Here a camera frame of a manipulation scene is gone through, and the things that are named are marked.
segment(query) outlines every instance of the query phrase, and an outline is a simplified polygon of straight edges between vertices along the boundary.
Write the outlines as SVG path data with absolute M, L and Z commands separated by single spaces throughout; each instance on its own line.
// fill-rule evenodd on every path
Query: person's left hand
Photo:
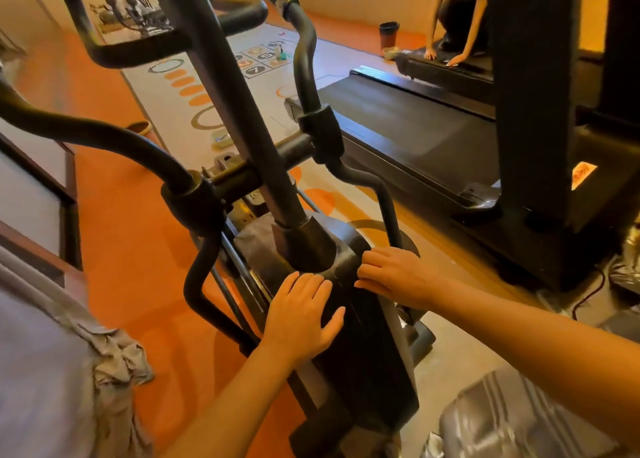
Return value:
M 452 60 L 450 60 L 447 63 L 447 66 L 448 67 L 457 66 L 458 64 L 460 64 L 460 62 L 466 61 L 468 57 L 469 57 L 469 55 L 465 54 L 464 52 L 462 54 L 458 54 L 456 57 L 454 57 Z
M 320 326 L 332 282 L 319 274 L 292 273 L 271 301 L 260 347 L 283 359 L 290 370 L 329 348 L 344 323 L 338 308 L 327 325 Z

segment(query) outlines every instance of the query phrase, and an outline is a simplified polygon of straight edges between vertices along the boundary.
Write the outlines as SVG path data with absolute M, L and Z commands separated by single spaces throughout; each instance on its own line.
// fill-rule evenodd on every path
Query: elliptical machine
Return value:
M 100 45 L 82 1 L 64 1 L 89 56 L 100 66 L 128 68 L 186 51 L 242 161 L 211 178 L 204 177 L 185 169 L 154 143 L 131 131 L 30 106 L 1 75 L 0 117 L 44 138 L 124 155 L 162 179 L 164 201 L 200 245 L 184 283 L 184 297 L 191 309 L 235 341 L 244 355 L 256 348 L 259 338 L 228 288 L 216 278 L 238 323 L 202 293 L 219 254 L 235 267 L 241 293 L 261 330 L 271 295 L 290 272 L 314 272 L 332 280 L 323 324 L 338 307 L 345 306 L 344 328 L 330 349 L 299 368 L 290 379 L 307 414 L 307 421 L 290 438 L 297 457 L 341 453 L 344 438 L 358 427 L 374 431 L 383 439 L 398 432 L 419 406 L 413 378 L 416 357 L 412 357 L 398 311 L 388 300 L 353 286 L 362 253 L 369 249 L 367 241 L 342 221 L 306 212 L 287 174 L 287 170 L 313 157 L 338 179 L 371 187 L 380 202 L 389 243 L 401 247 L 401 232 L 387 187 L 377 177 L 353 170 L 340 160 L 344 154 L 340 126 L 331 107 L 320 103 L 314 79 L 315 28 L 298 0 L 270 0 L 300 34 L 293 64 L 303 110 L 301 131 L 277 145 L 225 38 L 260 26 L 268 13 L 264 2 L 159 0 L 172 30 L 131 42 Z M 226 13 L 217 16 L 214 9 Z M 233 203 L 258 190 L 268 213 L 244 227 L 235 225 L 227 217 Z M 415 321 L 419 315 L 413 310 L 402 310 L 411 325 L 421 325 Z M 416 345 L 427 348 L 433 340 L 424 327 L 412 344 L 413 353 Z

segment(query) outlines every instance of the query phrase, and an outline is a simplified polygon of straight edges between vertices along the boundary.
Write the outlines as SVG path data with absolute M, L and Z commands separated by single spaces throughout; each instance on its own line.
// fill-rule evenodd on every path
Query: treadmill belt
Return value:
M 336 113 L 366 128 L 348 130 L 349 139 L 454 194 L 471 182 L 492 186 L 500 178 L 492 122 L 361 75 L 319 94 Z

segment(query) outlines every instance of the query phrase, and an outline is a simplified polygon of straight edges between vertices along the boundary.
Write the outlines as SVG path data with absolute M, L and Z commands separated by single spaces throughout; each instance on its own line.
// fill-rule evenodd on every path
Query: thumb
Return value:
M 342 329 L 345 310 L 346 309 L 343 306 L 335 310 L 335 313 L 333 314 L 333 317 L 331 317 L 331 320 L 329 320 L 329 323 L 320 331 L 320 345 L 323 350 L 329 348 L 333 339 Z

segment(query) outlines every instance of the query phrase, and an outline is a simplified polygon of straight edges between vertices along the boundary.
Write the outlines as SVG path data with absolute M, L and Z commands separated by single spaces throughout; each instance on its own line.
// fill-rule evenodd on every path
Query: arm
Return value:
M 285 279 L 269 307 L 258 348 L 213 406 L 196 419 L 163 458 L 245 456 L 289 374 L 300 363 L 326 350 L 340 332 L 344 307 L 324 328 L 320 327 L 331 288 L 331 281 L 324 281 L 319 275 L 298 278 L 298 273 L 293 273 Z
M 428 309 L 482 341 L 549 396 L 640 450 L 640 345 L 438 276 L 412 252 L 365 252 L 356 286 Z
M 474 16 L 471 18 L 471 26 L 469 27 L 469 34 L 467 36 L 465 50 L 462 51 L 462 54 L 450 60 L 447 66 L 455 66 L 457 64 L 460 64 L 460 62 L 464 62 L 464 60 L 466 60 L 471 55 L 471 50 L 474 48 L 474 44 L 478 37 L 478 31 L 480 30 L 480 23 L 482 22 L 482 17 L 484 16 L 486 5 L 487 0 L 476 0 L 476 7 L 474 9 Z
M 440 9 L 440 5 L 442 5 L 442 1 L 443 0 L 433 0 L 427 12 L 427 39 L 425 43 L 426 48 L 424 51 L 425 59 L 436 58 L 436 52 L 435 50 L 433 50 L 433 34 L 436 32 L 436 25 L 438 23 L 438 10 Z

